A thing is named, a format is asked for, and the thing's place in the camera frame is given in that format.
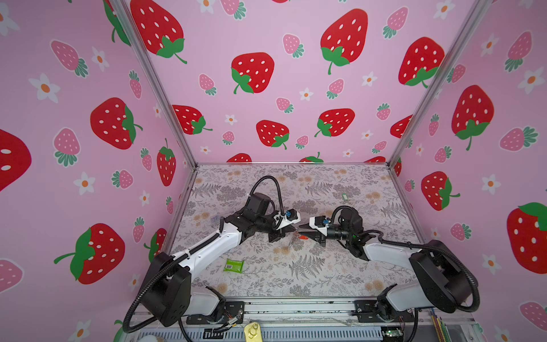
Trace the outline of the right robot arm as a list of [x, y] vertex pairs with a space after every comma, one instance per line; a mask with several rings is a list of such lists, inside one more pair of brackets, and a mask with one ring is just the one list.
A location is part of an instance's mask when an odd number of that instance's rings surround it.
[[357, 259], [414, 272], [413, 282], [391, 285], [377, 296], [374, 312], [383, 321], [393, 321], [409, 309], [439, 309], [449, 314], [479, 309], [477, 278], [439, 240], [417, 244], [386, 239], [382, 231], [366, 229], [358, 211], [346, 205], [329, 217], [310, 218], [298, 231], [321, 246], [335, 240]]

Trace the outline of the green packet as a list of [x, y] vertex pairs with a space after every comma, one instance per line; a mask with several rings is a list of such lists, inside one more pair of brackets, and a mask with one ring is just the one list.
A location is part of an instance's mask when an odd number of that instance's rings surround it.
[[242, 274], [244, 270], [244, 261], [238, 261], [238, 260], [232, 260], [227, 259], [226, 264], [224, 266], [225, 272], [234, 272], [238, 274]]

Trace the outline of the clear plastic key tag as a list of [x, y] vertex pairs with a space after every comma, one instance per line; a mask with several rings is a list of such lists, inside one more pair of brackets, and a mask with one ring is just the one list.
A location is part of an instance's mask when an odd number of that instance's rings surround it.
[[220, 219], [221, 217], [219, 215], [212, 217], [210, 220], [212, 226], [217, 226], [220, 223]]

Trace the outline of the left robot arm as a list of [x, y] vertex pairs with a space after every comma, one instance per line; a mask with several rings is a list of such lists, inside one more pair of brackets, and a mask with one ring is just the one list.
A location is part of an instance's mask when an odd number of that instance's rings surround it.
[[145, 280], [122, 322], [126, 334], [156, 321], [169, 327], [185, 316], [201, 317], [211, 323], [228, 318], [225, 297], [208, 286], [194, 288], [192, 281], [223, 254], [238, 247], [256, 233], [266, 234], [270, 243], [295, 231], [301, 220], [295, 209], [251, 190], [245, 206], [221, 217], [218, 229], [185, 251], [153, 258]]

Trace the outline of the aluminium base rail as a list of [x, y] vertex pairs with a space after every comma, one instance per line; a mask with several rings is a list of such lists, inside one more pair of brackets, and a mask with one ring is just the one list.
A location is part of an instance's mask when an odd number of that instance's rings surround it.
[[[373, 298], [250, 298], [228, 300], [238, 313], [236, 326], [222, 333], [213, 324], [185, 319], [164, 327], [153, 323], [121, 341], [245, 341], [244, 328], [257, 322], [263, 341], [438, 341], [430, 309], [409, 309], [393, 321], [383, 321], [374, 312]], [[451, 341], [485, 341], [482, 328], [469, 313], [442, 313]]]

